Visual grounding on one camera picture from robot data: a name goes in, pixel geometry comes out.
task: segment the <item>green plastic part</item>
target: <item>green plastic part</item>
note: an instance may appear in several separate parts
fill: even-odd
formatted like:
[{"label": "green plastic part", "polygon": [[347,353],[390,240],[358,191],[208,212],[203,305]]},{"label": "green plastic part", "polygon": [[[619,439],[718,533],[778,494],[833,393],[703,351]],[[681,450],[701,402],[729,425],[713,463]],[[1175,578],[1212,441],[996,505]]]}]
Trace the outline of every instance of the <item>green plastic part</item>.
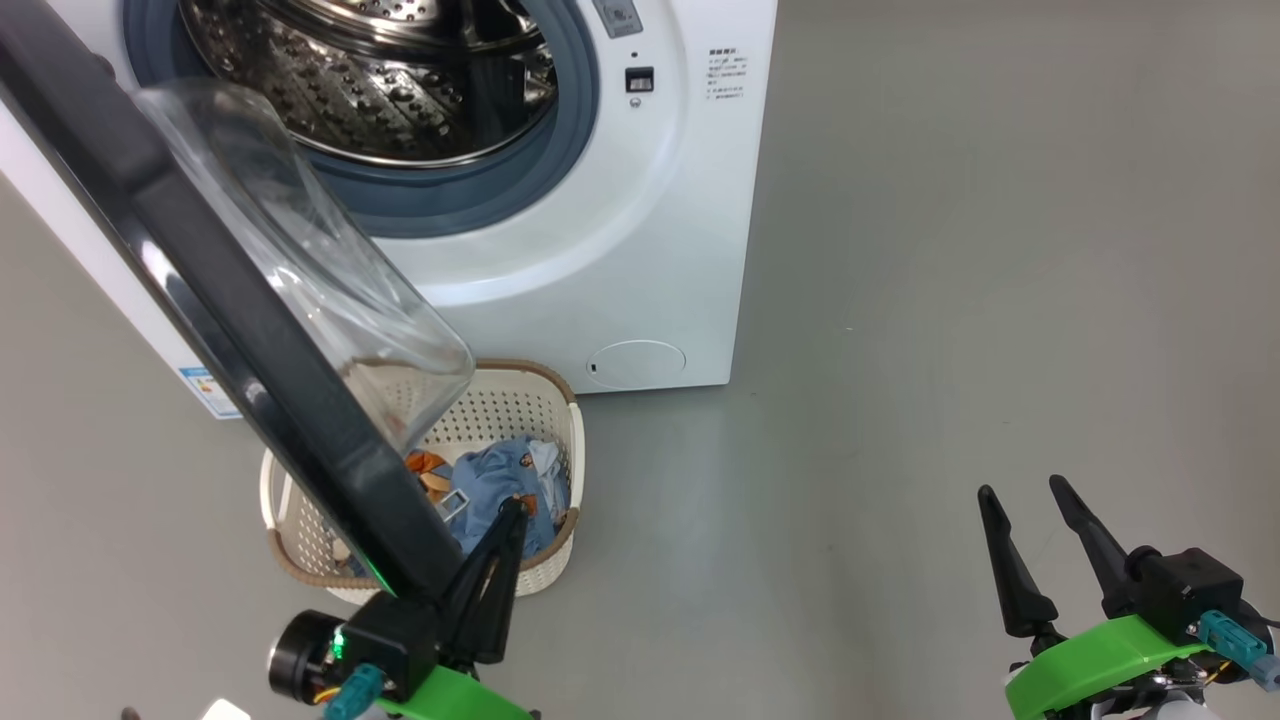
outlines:
[{"label": "green plastic part", "polygon": [[1005,687],[1005,698],[1016,720],[1039,720],[1050,710],[1070,707],[1206,650],[1201,643],[1175,646],[1142,618],[1126,615],[1036,656]]},{"label": "green plastic part", "polygon": [[408,702],[379,698],[378,705],[410,720],[529,720],[527,710],[512,705],[475,678],[445,667],[431,670]]}]

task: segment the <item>teal connector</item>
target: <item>teal connector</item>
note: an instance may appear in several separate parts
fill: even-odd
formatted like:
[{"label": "teal connector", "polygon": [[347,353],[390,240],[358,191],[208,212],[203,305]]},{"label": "teal connector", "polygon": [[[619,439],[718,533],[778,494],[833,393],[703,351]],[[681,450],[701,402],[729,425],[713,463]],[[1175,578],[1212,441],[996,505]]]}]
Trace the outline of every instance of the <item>teal connector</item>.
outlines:
[{"label": "teal connector", "polygon": [[383,671],[361,664],[324,707],[324,720],[356,720],[383,694]]},{"label": "teal connector", "polygon": [[1280,659],[1267,653],[1267,643],[1239,623],[1210,610],[1201,615],[1196,637],[1213,652],[1249,671],[1249,676],[1268,693],[1280,691]]}]

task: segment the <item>gray floor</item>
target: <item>gray floor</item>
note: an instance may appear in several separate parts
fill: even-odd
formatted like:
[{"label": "gray floor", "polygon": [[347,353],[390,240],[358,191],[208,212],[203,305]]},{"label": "gray floor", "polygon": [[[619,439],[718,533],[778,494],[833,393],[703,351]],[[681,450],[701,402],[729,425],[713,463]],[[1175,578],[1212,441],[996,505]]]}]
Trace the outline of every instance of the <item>gray floor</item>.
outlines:
[{"label": "gray floor", "polygon": [[[573,560],[489,682],[557,720],[1004,717],[979,484],[1062,629],[1101,619],[1052,471],[1280,614],[1277,37],[1263,0],[783,3],[733,383],[585,402]],[[0,218],[9,715],[308,717],[265,648],[344,606],[268,556],[259,441]]]}]

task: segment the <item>beige laundry basket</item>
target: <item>beige laundry basket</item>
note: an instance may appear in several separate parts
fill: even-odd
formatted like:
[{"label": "beige laundry basket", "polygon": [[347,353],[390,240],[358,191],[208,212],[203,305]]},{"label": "beige laundry basket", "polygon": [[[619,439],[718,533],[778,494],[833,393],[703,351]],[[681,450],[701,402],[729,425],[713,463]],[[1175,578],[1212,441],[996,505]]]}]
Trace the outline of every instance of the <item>beige laundry basket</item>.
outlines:
[{"label": "beige laundry basket", "polygon": [[[556,582],[573,551],[586,466],[582,414],[573,391],[541,365],[480,363],[466,395],[431,427],[421,445],[452,464],[465,452],[524,434],[559,446],[567,462],[570,511],[556,542],[521,564],[517,596],[532,594]],[[357,605],[380,588],[372,578],[339,574],[324,516],[270,451],[262,457],[260,493],[268,542],[285,573]]]}]

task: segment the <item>washing machine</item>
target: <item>washing machine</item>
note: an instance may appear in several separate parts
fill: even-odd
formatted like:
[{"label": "washing machine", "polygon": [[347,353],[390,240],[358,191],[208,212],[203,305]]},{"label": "washing machine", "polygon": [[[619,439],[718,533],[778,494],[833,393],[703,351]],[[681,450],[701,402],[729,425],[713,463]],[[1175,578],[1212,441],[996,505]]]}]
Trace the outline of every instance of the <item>washing machine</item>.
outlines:
[{"label": "washing machine", "polygon": [[[207,76],[261,92],[477,357],[544,364],[577,392],[728,380],[776,0],[28,3],[52,13],[0,32],[60,19],[96,55],[79,72],[125,91]],[[28,105],[73,88],[15,67],[0,170],[182,382],[234,416],[101,201],[50,161],[61,151]]]}]

